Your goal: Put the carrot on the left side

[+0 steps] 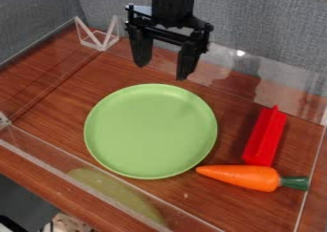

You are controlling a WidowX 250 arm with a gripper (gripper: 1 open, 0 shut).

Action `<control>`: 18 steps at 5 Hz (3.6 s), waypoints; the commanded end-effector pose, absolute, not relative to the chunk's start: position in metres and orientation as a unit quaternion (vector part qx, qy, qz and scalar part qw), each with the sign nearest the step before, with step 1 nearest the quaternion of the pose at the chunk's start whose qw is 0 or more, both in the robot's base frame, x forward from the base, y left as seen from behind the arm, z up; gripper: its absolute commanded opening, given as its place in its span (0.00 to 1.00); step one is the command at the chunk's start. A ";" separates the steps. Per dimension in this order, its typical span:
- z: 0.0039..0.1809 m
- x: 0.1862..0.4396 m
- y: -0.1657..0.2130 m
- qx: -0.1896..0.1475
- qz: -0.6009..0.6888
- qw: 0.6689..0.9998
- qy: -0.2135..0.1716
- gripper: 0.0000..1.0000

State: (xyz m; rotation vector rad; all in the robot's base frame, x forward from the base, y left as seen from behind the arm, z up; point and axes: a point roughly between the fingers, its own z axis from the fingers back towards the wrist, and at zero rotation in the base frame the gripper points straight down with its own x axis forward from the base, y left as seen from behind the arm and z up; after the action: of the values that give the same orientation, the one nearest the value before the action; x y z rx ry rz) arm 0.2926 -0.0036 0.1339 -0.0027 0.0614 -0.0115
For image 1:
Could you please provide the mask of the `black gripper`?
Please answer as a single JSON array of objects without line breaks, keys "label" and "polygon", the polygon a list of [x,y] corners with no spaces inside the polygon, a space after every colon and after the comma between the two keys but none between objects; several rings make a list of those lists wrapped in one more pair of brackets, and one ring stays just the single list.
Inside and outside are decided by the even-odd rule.
[{"label": "black gripper", "polygon": [[126,30],[133,60],[145,67],[151,60],[153,39],[181,46],[177,56],[177,80],[182,81],[196,71],[201,53],[206,52],[213,26],[188,13],[154,12],[154,8],[129,4]]}]

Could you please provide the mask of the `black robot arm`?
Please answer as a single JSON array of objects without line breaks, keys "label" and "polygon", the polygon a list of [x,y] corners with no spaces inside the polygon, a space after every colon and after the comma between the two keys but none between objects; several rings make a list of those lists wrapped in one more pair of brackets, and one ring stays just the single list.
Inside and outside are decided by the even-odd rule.
[{"label": "black robot arm", "polygon": [[134,63],[138,67],[150,63],[153,40],[180,46],[177,80],[185,80],[196,71],[213,31],[213,25],[194,16],[193,8],[194,0],[151,0],[150,6],[125,6]]}]

